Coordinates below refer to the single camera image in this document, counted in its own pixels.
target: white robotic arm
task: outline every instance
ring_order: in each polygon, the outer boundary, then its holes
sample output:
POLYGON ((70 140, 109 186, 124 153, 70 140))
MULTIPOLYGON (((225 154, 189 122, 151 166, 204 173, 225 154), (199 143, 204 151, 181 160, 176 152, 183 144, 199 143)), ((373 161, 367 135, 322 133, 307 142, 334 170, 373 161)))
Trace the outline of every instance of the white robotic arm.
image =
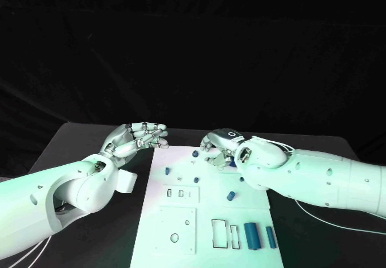
POLYGON ((248 184, 321 207, 360 210, 386 216, 386 167, 242 134, 229 128, 210 132, 201 150, 214 145, 220 154, 206 161, 226 166, 233 157, 248 184))
POLYGON ((121 125, 98 154, 0 183, 0 260, 99 211, 114 191, 131 193, 137 174, 119 167, 144 148, 167 148, 165 125, 121 125), (63 201, 53 206, 53 196, 63 201))

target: robotic hand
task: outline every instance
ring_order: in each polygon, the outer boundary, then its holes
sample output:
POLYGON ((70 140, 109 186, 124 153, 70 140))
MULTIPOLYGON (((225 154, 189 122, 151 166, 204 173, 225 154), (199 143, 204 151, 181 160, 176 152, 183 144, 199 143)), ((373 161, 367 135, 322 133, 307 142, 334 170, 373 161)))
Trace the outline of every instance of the robotic hand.
POLYGON ((99 211, 115 190, 131 193, 137 174, 119 167, 140 149, 168 148, 165 128, 154 123, 121 125, 98 154, 0 183, 0 260, 99 211), (60 207, 55 208, 53 197, 62 200, 60 207))
POLYGON ((225 167, 233 157, 246 183, 258 190, 272 189, 285 197, 321 207, 386 216, 384 166, 324 152, 295 150, 256 136, 246 140, 229 128, 217 129, 203 137, 201 150, 209 151, 212 145, 220 154, 204 160, 225 167))

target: black curtain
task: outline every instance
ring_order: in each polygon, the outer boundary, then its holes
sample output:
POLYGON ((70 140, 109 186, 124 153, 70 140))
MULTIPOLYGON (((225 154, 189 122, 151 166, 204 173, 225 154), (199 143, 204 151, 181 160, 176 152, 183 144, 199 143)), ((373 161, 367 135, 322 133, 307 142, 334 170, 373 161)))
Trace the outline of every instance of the black curtain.
POLYGON ((302 2, 0 2, 0 176, 27 172, 65 122, 341 136, 386 164, 379 13, 302 2))

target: dark gray table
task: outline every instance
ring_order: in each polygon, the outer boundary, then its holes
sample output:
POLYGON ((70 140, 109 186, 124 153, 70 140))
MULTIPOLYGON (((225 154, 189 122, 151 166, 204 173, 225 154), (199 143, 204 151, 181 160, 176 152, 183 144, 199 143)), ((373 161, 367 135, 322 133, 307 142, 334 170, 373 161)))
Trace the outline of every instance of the dark gray table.
MULTIPOLYGON (((115 126, 63 124, 30 173, 75 162, 96 153, 114 128, 115 126)), ((171 128, 168 133, 167 140, 171 145, 199 146, 207 131, 171 128)), ((246 138, 256 135, 298 149, 330 152, 357 160, 346 140, 340 137, 268 133, 243 135, 246 138)), ((124 166, 124 169, 138 174, 134 192, 115 192, 105 208, 75 221, 52 236, 34 267, 129 266, 153 151, 154 149, 141 150, 124 166)), ((285 267, 379 267, 384 261, 386 236, 348 231, 324 224, 305 214, 291 199, 272 190, 268 191, 268 198, 285 267)), ((302 207, 317 217, 338 225, 386 232, 386 221, 363 212, 307 204, 302 207)), ((39 250, 23 260, 19 267, 29 266, 37 253, 39 250)), ((8 267, 23 255, 24 252, 1 260, 0 267, 8 267)))

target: white board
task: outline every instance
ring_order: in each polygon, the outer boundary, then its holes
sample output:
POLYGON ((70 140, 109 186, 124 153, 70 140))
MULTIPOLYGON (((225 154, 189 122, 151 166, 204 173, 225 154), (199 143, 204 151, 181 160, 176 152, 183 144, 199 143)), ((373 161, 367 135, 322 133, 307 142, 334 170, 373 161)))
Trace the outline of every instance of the white board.
POLYGON ((266 226, 274 229, 266 192, 252 189, 245 181, 239 181, 236 168, 219 170, 204 162, 206 157, 217 154, 216 149, 203 152, 199 147, 170 146, 165 150, 154 150, 131 268, 284 266, 279 247, 269 247, 265 231, 266 226), (199 151, 199 157, 191 156, 194 150, 199 151), (164 173, 165 167, 170 168, 168 175, 164 173), (184 197, 176 196, 180 190, 184 197), (236 193, 232 201, 226 199, 229 191, 236 193), (213 219, 226 221, 227 248, 213 248, 213 219), (246 222, 256 223, 261 250, 248 249, 246 222), (232 249, 235 235, 230 233, 230 225, 238 226, 239 250, 232 249), (174 233, 181 234, 177 242, 170 240, 174 233))

